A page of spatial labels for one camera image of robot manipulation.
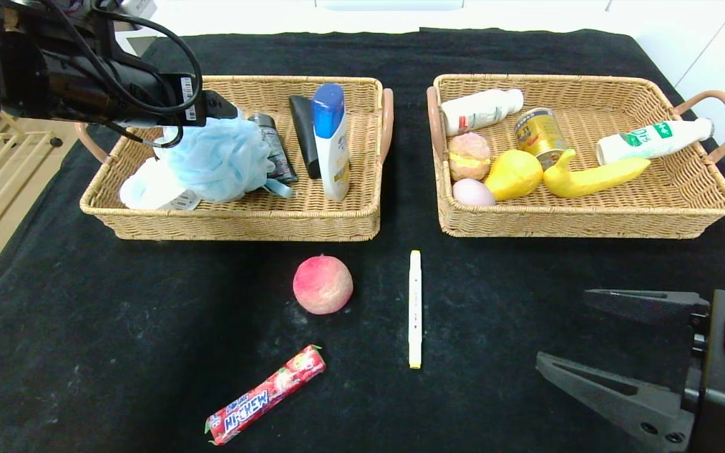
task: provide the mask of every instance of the gold can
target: gold can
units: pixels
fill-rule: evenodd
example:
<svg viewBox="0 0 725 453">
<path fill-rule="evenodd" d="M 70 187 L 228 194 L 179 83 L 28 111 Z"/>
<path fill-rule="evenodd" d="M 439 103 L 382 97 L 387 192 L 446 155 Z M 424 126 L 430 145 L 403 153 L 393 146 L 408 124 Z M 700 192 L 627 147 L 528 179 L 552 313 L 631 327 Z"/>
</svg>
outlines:
<svg viewBox="0 0 725 453">
<path fill-rule="evenodd" d="M 514 126 L 514 135 L 519 149 L 535 155 L 542 169 L 552 167 L 567 149 L 558 121 L 552 109 L 546 107 L 530 109 L 520 116 Z"/>
</svg>

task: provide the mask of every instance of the shampoo bottle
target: shampoo bottle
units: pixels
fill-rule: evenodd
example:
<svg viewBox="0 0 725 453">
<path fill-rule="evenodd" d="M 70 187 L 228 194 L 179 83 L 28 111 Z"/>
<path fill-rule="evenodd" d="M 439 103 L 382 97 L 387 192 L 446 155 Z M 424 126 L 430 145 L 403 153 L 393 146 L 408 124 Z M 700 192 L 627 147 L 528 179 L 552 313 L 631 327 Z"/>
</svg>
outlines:
<svg viewBox="0 0 725 453">
<path fill-rule="evenodd" d="M 714 127 L 707 118 L 695 121 L 662 121 L 598 140 L 598 163 L 610 164 L 627 157 L 652 159 L 673 154 L 697 140 L 712 137 Z"/>
<path fill-rule="evenodd" d="M 349 191 L 349 150 L 343 88 L 321 85 L 313 96 L 315 146 L 326 198 L 340 201 Z"/>
</svg>

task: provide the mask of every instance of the green label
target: green label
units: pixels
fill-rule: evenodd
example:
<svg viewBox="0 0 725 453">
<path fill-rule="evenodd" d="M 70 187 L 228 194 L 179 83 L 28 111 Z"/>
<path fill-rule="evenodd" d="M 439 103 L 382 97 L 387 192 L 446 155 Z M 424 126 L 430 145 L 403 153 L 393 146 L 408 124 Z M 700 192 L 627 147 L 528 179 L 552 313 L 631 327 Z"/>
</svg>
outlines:
<svg viewBox="0 0 725 453">
<path fill-rule="evenodd" d="M 673 131 L 670 130 L 670 126 L 667 123 L 656 123 L 653 125 L 653 128 L 656 129 L 656 132 L 661 138 L 670 138 L 673 136 Z"/>
<path fill-rule="evenodd" d="M 627 134 L 620 134 L 619 136 L 625 140 L 630 146 L 642 146 L 643 143 L 647 143 L 651 140 L 657 140 L 657 137 L 651 137 L 648 130 L 653 127 L 656 134 L 661 138 L 668 138 L 673 136 L 673 131 L 670 130 L 670 126 L 667 123 L 656 123 L 653 126 L 643 127 L 636 131 L 628 132 Z"/>
<path fill-rule="evenodd" d="M 625 143 L 628 143 L 630 146 L 640 146 L 642 144 L 642 142 L 639 141 L 639 138 L 636 138 L 636 135 L 633 135 L 633 134 L 620 134 L 619 136 L 623 140 L 625 140 Z"/>
</svg>

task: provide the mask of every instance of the toy banana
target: toy banana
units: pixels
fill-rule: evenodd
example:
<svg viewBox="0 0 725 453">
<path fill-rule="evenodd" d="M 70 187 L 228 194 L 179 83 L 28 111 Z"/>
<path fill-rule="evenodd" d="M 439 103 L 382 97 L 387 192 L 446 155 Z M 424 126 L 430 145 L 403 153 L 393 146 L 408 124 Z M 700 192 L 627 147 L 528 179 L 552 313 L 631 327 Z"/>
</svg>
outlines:
<svg viewBox="0 0 725 453">
<path fill-rule="evenodd" d="M 651 164 L 650 160 L 630 157 L 594 169 L 570 172 L 573 157 L 575 150 L 568 149 L 555 165 L 544 171 L 544 184 L 559 197 L 582 197 L 618 186 L 638 177 Z"/>
</svg>

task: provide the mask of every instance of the red candy wrapper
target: red candy wrapper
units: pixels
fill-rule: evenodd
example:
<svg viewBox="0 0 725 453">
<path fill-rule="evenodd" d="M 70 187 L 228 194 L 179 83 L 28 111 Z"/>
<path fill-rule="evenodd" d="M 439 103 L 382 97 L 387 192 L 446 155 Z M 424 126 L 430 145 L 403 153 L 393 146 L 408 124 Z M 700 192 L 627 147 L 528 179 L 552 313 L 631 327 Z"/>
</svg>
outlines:
<svg viewBox="0 0 725 453">
<path fill-rule="evenodd" d="M 206 419 L 206 432 L 211 431 L 214 445 L 222 445 L 245 430 L 263 413 L 270 410 L 301 385 L 326 369 L 326 363 L 310 344 L 279 370 L 236 401 Z"/>
</svg>

